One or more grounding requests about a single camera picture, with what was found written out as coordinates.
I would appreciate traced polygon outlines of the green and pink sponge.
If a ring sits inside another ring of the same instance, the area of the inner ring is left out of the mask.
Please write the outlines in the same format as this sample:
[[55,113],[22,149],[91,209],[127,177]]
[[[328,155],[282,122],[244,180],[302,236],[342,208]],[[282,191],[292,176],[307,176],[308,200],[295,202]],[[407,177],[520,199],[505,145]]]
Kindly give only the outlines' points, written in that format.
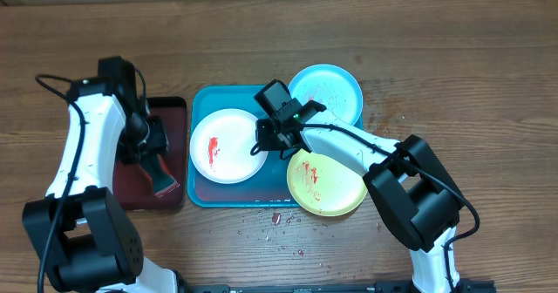
[[167,164],[160,154],[150,155],[139,164],[151,181],[153,194],[156,197],[160,198],[179,186],[178,181],[170,174]]

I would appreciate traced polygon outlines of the white plastic plate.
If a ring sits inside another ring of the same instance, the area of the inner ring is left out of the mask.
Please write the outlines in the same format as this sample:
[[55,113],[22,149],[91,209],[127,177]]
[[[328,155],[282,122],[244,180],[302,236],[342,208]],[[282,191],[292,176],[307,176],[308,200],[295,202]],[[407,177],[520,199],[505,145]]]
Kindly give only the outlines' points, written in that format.
[[256,116],[240,109],[210,113],[190,137],[190,154],[195,169],[210,181],[235,184],[254,176],[268,154],[251,153],[256,143]]

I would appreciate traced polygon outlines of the yellow plastic plate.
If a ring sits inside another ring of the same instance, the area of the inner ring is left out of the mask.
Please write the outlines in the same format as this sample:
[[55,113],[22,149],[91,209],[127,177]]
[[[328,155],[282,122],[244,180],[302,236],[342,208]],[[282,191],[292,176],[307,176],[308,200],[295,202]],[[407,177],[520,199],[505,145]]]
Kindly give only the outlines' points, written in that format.
[[291,157],[287,184],[303,209],[329,217],[348,214],[368,194],[362,177],[348,167],[325,155],[304,150]]

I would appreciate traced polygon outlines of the light blue plastic plate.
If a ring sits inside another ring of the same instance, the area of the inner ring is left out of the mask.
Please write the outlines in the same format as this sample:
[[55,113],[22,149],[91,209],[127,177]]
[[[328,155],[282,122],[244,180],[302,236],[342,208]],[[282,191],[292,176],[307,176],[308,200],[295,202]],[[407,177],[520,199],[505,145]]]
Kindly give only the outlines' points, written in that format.
[[356,125],[364,105],[357,80],[345,69],[328,64],[311,65],[291,79],[289,92],[302,104],[314,100],[344,122]]

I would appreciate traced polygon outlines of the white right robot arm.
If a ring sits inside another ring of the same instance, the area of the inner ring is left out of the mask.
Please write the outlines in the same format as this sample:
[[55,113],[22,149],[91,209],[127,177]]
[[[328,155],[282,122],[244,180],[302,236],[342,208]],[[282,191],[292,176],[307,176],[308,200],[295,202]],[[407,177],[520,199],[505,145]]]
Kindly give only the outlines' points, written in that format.
[[416,135],[382,139],[310,101],[260,100],[252,154],[304,149],[332,158],[362,177],[392,235],[409,249],[409,281],[377,281],[374,292],[494,292],[492,281],[462,279],[453,244],[478,231],[480,217],[429,145]]

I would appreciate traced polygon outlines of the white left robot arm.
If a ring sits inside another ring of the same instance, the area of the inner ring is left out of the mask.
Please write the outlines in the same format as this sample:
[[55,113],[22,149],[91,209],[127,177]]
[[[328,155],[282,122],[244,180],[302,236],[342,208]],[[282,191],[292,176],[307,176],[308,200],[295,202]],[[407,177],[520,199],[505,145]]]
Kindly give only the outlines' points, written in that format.
[[186,104],[147,98],[145,80],[70,82],[69,130],[53,182],[24,206],[39,258],[37,290],[186,292],[180,273],[146,257],[126,207],[179,206],[186,193]]

